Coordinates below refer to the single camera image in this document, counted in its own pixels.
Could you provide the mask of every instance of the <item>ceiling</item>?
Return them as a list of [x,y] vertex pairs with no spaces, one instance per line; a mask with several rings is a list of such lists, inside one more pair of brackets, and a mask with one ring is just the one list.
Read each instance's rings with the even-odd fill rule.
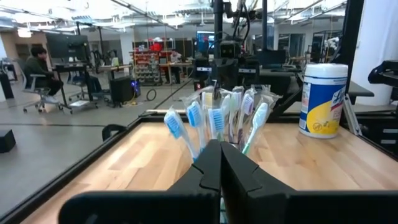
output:
[[[230,0],[233,10],[238,1]],[[341,17],[345,0],[267,0],[267,21],[298,24],[314,19]],[[210,0],[1,0],[0,27],[31,31],[76,33],[76,22],[93,24],[115,32],[134,26],[178,26],[211,24]],[[261,20],[261,0],[246,0]],[[94,27],[80,24],[81,29]]]

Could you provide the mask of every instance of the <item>storage rack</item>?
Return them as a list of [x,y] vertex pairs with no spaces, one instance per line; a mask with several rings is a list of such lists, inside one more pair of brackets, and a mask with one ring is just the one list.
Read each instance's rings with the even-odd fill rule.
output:
[[140,85],[157,86],[162,84],[158,52],[131,52],[130,55],[134,61],[134,73]]

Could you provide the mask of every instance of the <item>person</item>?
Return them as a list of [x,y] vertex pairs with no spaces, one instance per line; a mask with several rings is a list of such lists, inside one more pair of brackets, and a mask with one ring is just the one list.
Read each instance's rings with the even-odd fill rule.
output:
[[32,86],[32,74],[45,75],[36,79],[35,88],[49,88],[48,96],[45,100],[51,103],[58,103],[59,101],[54,97],[55,94],[63,86],[63,82],[50,72],[47,67],[47,51],[42,47],[32,47],[30,50],[31,56],[26,60],[24,74],[26,76],[27,88]]
[[[175,49],[172,50],[170,55],[170,62],[176,63],[179,62],[181,59],[181,54],[178,53]],[[180,84],[180,68],[178,67],[171,67],[171,72],[175,77],[175,83]],[[166,83],[170,83],[170,76],[169,74],[166,75]]]

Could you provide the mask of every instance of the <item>disinfecting wipes container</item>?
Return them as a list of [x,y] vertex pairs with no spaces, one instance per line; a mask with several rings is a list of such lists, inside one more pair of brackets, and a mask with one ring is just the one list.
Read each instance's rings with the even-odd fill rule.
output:
[[300,132],[314,138],[337,135],[347,82],[347,65],[322,63],[305,69]]

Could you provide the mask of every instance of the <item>gray floor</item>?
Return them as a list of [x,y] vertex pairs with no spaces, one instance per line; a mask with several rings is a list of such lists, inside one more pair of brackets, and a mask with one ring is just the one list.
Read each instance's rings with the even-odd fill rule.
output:
[[[101,77],[103,87],[106,79]],[[157,98],[145,102],[150,87],[142,87],[142,95],[137,99],[139,105],[123,108],[110,108],[100,105],[99,109],[59,111],[48,106],[45,113],[38,113],[34,107],[28,113],[22,111],[23,105],[37,99],[35,95],[22,93],[21,83],[12,86],[15,100],[0,103],[0,128],[12,129],[17,147],[10,153],[0,154],[0,216],[16,206],[41,186],[87,155],[101,144],[101,130],[107,124],[127,125],[145,110],[152,109],[164,101],[181,85],[160,86],[156,88]],[[67,95],[76,93],[79,88],[65,85]],[[183,109],[178,99],[193,92],[189,83],[174,96],[165,101],[159,109],[174,106]],[[384,110],[356,105],[357,111]],[[299,111],[300,103],[289,111]]]

